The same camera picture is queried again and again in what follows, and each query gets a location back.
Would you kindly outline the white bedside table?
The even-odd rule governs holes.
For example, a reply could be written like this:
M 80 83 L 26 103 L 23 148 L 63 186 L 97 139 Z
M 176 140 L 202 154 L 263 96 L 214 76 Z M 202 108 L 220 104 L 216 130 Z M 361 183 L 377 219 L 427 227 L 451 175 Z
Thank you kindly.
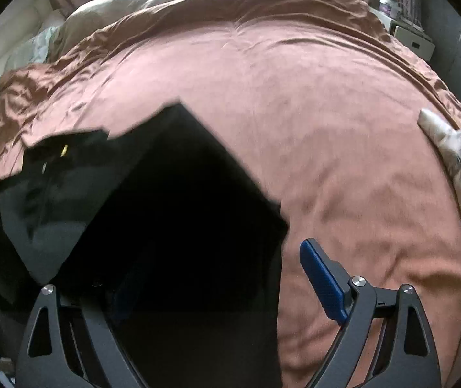
M 370 7 L 370 11 L 379 19 L 390 35 L 397 38 L 401 44 L 421 59 L 431 61 L 436 46 L 426 33 L 420 32 L 406 22 L 388 17 L 383 12 L 377 11 L 372 7 Z

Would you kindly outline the brown bed sheet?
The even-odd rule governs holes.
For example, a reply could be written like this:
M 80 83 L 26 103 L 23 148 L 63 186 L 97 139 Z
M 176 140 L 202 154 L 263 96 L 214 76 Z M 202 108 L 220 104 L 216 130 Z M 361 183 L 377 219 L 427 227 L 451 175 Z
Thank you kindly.
M 373 283 L 416 286 L 441 373 L 461 339 L 461 215 L 417 123 L 461 128 L 461 103 L 363 0 L 185 0 L 137 11 L 50 64 L 0 77 L 0 179 L 52 134 L 119 135 L 181 101 L 290 223 L 278 326 L 284 385 L 301 387 L 336 327 L 298 262 L 314 237 Z

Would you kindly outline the black long-sleeve shirt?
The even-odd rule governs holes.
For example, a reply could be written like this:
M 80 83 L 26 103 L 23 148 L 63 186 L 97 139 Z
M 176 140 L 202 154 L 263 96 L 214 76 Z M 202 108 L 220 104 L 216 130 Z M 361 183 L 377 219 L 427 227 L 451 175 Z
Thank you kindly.
M 0 179 L 0 352 L 41 289 L 101 311 L 146 387 L 279 387 L 288 226 L 181 104 L 48 137 Z

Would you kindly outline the pale green pillow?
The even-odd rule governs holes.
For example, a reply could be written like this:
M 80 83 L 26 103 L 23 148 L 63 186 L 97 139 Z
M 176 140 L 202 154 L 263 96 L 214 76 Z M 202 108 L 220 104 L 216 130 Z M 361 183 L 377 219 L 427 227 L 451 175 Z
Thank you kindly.
M 32 63 L 43 63 L 49 53 L 52 39 L 59 32 L 60 26 L 50 26 L 39 32 L 33 38 L 19 44 L 6 60 L 4 71 L 22 68 Z

